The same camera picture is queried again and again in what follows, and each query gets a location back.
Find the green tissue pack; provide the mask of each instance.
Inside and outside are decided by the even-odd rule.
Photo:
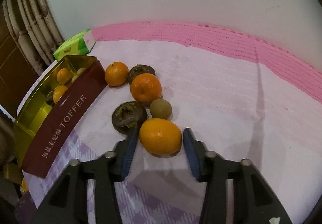
[[[86,55],[90,53],[93,47],[89,49],[83,39],[83,36],[89,30],[90,29],[84,30],[63,42],[63,44],[54,52],[55,59],[60,61],[66,55]]]

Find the brown round fruit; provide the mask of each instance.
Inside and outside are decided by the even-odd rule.
[[[132,69],[130,69],[128,73],[128,83],[131,84],[136,76],[143,73],[150,73],[150,74],[153,74],[154,76],[156,75],[156,72],[151,66],[138,64],[134,66]]]
[[[54,106],[54,99],[53,99],[54,91],[51,91],[46,96],[46,104],[49,106]]]
[[[152,118],[167,120],[172,114],[172,107],[169,102],[163,99],[155,100],[150,105]]]
[[[118,132],[127,134],[131,127],[137,127],[139,130],[147,118],[147,111],[142,104],[129,101],[115,109],[112,114],[112,124]]]

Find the orange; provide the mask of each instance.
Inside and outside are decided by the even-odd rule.
[[[59,99],[63,96],[63,94],[66,92],[67,87],[64,85],[60,85],[58,86],[55,90],[54,90],[54,94],[53,94],[53,100],[54,103],[56,104]]]
[[[22,179],[21,187],[22,187],[22,190],[24,191],[24,193],[29,191],[25,178]]]
[[[57,73],[56,79],[59,84],[64,85],[71,79],[71,73],[68,69],[63,68]]]
[[[128,67],[122,62],[113,62],[105,70],[105,81],[110,86],[121,86],[127,81]]]
[[[149,119],[140,129],[140,142],[152,155],[169,157],[180,151],[181,131],[173,122]]]
[[[161,97],[162,87],[156,76],[143,73],[134,78],[130,91],[137,102],[148,106]]]

